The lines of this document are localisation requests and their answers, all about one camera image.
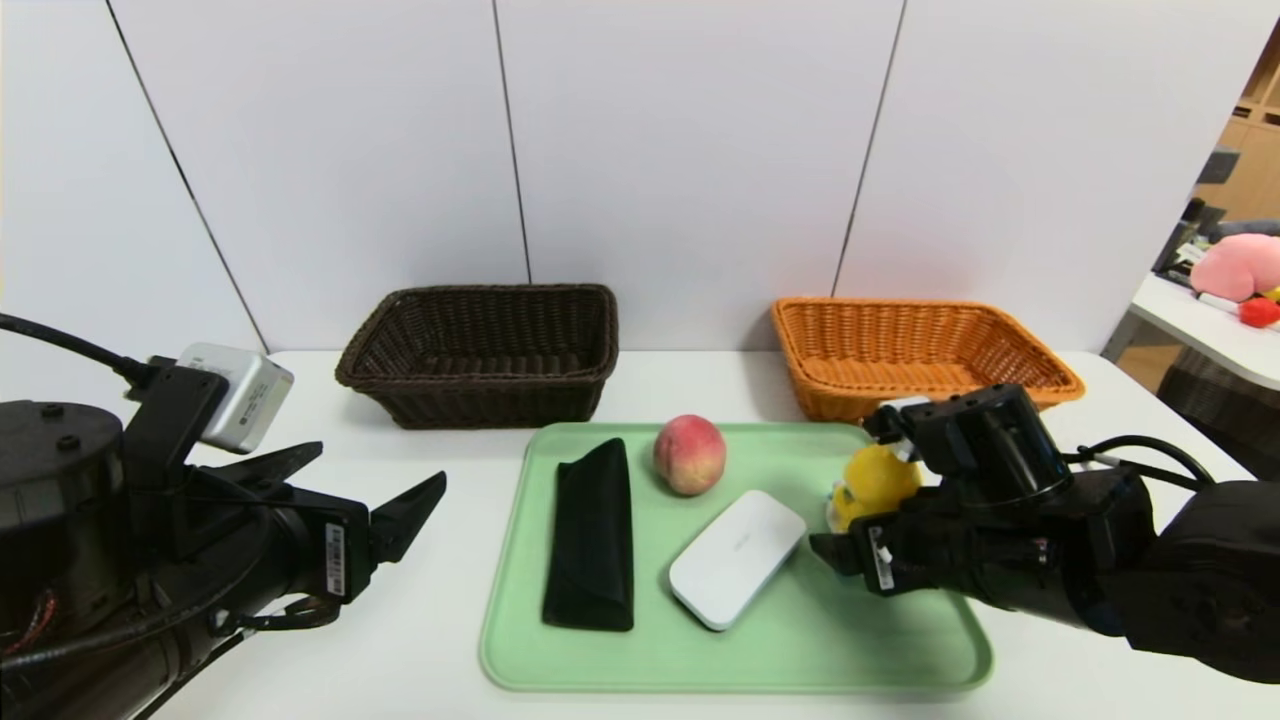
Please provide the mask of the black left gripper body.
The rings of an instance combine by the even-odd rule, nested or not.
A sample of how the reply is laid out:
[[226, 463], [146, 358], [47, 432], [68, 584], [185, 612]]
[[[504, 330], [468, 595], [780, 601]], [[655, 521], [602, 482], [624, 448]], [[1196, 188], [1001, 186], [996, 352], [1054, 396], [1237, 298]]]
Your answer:
[[248, 570], [227, 592], [229, 605], [266, 605], [287, 594], [351, 603], [369, 585], [369, 509], [357, 501], [280, 484], [261, 497], [229, 483], [251, 507], [248, 539], [237, 550]]

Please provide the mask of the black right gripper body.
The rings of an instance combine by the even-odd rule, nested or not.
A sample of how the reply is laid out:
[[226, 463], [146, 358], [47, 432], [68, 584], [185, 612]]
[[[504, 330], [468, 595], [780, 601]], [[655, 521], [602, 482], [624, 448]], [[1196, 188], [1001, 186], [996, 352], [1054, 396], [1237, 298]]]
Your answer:
[[942, 589], [997, 601], [980, 533], [984, 519], [956, 496], [913, 496], [892, 511], [852, 520], [847, 534], [876, 594]]

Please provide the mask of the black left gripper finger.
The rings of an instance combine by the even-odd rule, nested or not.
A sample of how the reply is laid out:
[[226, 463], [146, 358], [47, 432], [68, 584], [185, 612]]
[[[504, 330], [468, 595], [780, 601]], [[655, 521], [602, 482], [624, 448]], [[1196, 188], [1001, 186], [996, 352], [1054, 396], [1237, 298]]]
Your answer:
[[399, 562], [447, 491], [439, 471], [396, 496], [370, 514], [369, 550], [375, 565]]
[[201, 468], [201, 475], [247, 491], [273, 491], [323, 455], [323, 442], [312, 441], [248, 457], [221, 468]]

